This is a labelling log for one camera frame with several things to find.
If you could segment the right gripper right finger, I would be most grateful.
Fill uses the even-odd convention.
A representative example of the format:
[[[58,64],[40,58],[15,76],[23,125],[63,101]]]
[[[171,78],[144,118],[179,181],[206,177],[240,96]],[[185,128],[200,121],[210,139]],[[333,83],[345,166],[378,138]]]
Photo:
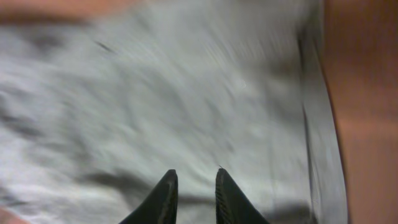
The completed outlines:
[[[269,224],[224,168],[216,175],[217,224]]]

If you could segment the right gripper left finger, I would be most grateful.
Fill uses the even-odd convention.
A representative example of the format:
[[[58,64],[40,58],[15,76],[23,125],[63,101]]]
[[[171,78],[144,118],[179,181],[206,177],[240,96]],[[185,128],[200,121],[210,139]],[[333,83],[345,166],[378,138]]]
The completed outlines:
[[[120,224],[176,224],[178,176],[168,170],[146,199]]]

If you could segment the grey shorts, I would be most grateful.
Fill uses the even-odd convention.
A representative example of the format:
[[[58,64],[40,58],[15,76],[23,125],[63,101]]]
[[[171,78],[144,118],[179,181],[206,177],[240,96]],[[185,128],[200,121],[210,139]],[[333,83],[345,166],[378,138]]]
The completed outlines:
[[[3,24],[1,207],[117,223],[174,169],[177,221],[214,223],[224,168],[272,223],[347,223],[322,22],[322,1],[218,0]]]

